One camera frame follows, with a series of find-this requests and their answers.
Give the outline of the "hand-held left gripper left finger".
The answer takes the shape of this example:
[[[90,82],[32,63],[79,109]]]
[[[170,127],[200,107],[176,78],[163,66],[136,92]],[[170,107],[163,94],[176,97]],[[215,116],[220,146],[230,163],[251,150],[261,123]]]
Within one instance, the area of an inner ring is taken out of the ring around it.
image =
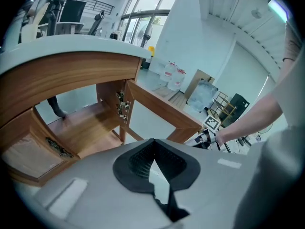
[[[154,143],[154,139],[146,140],[118,156],[113,163],[114,176],[131,192],[154,192],[154,185],[149,182],[150,169],[155,160]]]

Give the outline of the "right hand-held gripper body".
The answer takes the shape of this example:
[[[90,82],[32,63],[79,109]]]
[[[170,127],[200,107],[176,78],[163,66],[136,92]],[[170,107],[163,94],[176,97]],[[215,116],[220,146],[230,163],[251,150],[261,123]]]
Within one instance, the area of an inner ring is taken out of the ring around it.
[[[195,137],[189,139],[189,146],[209,149],[220,150],[219,143],[216,140],[217,129],[220,123],[216,118],[208,115],[204,122],[204,130],[200,131]]]

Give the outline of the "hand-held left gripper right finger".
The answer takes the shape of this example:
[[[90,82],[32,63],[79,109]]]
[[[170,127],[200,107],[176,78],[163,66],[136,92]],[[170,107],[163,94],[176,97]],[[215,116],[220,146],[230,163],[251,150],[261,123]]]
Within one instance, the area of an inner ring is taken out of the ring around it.
[[[154,202],[168,220],[154,227],[161,229],[190,215],[190,211],[179,204],[175,193],[192,186],[200,174],[200,164],[194,157],[160,139],[154,140],[154,162],[164,177],[162,182],[154,184]]]

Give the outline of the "wooden cabinet door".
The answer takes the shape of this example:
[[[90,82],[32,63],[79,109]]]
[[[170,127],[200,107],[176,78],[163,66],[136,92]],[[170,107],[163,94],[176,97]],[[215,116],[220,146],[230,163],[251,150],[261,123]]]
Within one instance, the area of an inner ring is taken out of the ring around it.
[[[46,142],[49,137],[73,154],[61,157]],[[80,157],[45,124],[35,107],[0,128],[0,158],[10,177],[21,183],[42,187]]]
[[[173,125],[175,130],[167,137],[170,141],[182,144],[203,127],[201,122],[181,111],[154,92],[142,88],[134,80],[127,80],[124,98],[131,102],[129,119],[131,119],[131,114],[134,109],[134,102],[137,101],[158,117]]]

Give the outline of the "person's right forearm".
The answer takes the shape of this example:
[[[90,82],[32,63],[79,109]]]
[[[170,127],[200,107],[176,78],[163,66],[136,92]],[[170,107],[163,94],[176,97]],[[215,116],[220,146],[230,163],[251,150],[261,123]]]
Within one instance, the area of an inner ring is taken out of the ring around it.
[[[216,133],[216,142],[219,146],[224,143],[254,134],[271,125],[283,111],[273,96],[268,93],[260,99],[242,118]]]

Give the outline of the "black metal rack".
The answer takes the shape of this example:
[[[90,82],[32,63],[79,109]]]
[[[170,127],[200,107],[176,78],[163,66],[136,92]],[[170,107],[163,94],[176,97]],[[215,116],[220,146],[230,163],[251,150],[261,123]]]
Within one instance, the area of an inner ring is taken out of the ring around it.
[[[239,94],[235,94],[224,111],[219,115],[222,127],[233,124],[244,113],[249,106],[249,102]]]

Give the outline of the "metal cabinet hinge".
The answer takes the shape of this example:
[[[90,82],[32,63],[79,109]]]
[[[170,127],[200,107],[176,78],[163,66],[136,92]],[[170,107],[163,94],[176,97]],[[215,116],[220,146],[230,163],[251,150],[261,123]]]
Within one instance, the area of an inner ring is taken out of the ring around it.
[[[129,109],[131,106],[131,102],[124,99],[124,91],[120,90],[116,92],[116,96],[118,98],[119,103],[116,105],[117,112],[119,117],[123,120],[124,123],[128,121]]]
[[[53,150],[55,150],[61,157],[73,158],[73,154],[68,152],[66,149],[64,149],[62,146],[60,146],[57,142],[53,141],[49,137],[46,137],[45,140],[49,144],[49,146]]]

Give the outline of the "wooden sink cabinet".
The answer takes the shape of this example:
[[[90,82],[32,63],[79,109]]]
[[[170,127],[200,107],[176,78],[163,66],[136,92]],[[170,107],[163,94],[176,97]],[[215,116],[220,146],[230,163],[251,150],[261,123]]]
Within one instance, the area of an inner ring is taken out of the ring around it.
[[[0,128],[55,95],[96,83],[134,79],[142,59],[107,52],[69,52],[20,64],[0,76]],[[5,141],[20,131],[0,131],[0,153]]]

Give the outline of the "wooden rack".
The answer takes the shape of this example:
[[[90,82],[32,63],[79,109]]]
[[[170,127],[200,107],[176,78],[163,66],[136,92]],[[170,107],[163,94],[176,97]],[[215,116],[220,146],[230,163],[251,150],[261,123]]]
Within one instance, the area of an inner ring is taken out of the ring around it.
[[[208,113],[219,120],[221,124],[228,120],[235,112],[236,106],[228,101],[228,96],[220,91],[213,97],[213,103],[208,110]]]

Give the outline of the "plastic-wrapped panel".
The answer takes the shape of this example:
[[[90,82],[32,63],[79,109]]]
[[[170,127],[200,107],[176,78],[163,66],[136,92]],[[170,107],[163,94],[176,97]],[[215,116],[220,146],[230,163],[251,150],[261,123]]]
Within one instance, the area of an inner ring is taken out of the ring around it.
[[[195,111],[202,112],[205,108],[212,106],[213,98],[217,92],[217,87],[207,80],[201,79],[187,100],[187,104]]]

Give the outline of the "brown board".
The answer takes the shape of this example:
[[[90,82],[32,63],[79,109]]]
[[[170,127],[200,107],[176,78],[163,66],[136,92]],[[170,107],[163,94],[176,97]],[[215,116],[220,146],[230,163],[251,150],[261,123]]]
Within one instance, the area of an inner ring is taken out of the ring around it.
[[[206,74],[205,72],[198,69],[196,71],[194,77],[192,78],[189,86],[187,87],[186,91],[184,92],[184,96],[187,100],[190,98],[190,96],[192,95],[192,93],[194,92],[198,83],[201,80],[206,80],[209,83],[213,83],[215,79],[213,77],[211,77],[210,75]]]

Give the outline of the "wooden slat platform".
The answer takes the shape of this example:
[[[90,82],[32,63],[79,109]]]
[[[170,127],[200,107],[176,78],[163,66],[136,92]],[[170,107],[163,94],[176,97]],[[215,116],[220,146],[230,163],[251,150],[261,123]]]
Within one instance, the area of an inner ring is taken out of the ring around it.
[[[182,93],[180,90],[172,91],[168,89],[166,86],[163,86],[156,90],[153,90],[153,92],[159,95],[160,97],[164,98],[165,100],[169,101],[180,110],[183,110],[184,106],[186,105],[187,98],[184,96],[184,93]]]

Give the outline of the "standing fan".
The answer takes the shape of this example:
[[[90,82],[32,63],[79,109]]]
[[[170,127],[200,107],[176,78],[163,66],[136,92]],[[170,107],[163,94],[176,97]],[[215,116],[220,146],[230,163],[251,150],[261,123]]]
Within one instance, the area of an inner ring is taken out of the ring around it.
[[[151,24],[145,25],[138,33],[137,45],[144,47],[146,43],[150,40],[153,28]]]

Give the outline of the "tube ceiling light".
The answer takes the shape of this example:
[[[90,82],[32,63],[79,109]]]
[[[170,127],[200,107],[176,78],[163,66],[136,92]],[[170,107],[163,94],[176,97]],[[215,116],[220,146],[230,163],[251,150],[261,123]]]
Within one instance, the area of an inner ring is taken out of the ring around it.
[[[268,0],[268,7],[285,23],[291,17],[289,8],[282,0]]]

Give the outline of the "white sink basin top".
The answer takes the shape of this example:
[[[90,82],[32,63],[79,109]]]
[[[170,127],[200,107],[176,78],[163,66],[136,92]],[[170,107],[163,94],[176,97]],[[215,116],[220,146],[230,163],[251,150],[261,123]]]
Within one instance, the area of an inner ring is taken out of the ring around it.
[[[67,52],[110,52],[148,59],[152,53],[142,47],[115,39],[91,35],[54,35],[20,43],[0,54],[0,76],[32,60]]]

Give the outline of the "black office chair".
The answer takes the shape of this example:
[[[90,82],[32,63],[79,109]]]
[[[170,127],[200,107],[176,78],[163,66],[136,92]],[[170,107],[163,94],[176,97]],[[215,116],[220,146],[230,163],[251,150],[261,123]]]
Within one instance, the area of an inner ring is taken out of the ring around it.
[[[92,27],[90,28],[88,35],[95,35],[96,31],[101,23],[101,21],[104,19],[104,10],[101,10],[95,17],[94,17],[94,23]]]

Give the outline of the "white desk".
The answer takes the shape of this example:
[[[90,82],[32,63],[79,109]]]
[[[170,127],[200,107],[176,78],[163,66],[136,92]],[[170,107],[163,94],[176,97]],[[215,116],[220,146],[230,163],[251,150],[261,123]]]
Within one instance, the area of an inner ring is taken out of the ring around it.
[[[63,34],[78,34],[81,32],[84,24],[79,22],[58,22],[56,24],[55,35]],[[42,31],[44,35],[47,34],[48,24],[42,24],[38,26],[39,31]]]

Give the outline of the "black metal railing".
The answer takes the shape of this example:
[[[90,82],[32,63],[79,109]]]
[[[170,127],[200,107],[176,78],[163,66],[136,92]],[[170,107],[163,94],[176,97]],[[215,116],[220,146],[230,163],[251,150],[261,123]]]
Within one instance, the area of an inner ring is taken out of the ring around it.
[[[114,6],[99,0],[74,0],[74,1],[85,2],[86,4],[84,10],[86,12],[88,11],[100,12],[101,10],[103,10],[106,15],[111,15],[113,9],[115,8]]]

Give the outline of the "black monitor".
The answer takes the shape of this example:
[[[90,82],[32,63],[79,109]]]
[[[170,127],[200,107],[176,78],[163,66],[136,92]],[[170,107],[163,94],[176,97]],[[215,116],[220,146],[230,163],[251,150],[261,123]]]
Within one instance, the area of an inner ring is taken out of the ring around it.
[[[78,0],[66,0],[60,22],[80,22],[82,13],[86,6],[86,2]]]

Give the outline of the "large glass window wall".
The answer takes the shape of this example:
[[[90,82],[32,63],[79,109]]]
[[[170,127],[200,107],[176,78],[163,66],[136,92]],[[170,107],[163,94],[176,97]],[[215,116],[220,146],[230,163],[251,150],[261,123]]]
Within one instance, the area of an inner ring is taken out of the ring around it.
[[[143,48],[155,47],[175,1],[128,0],[118,24],[118,40],[138,46],[138,33],[145,25],[151,24],[151,38]]]

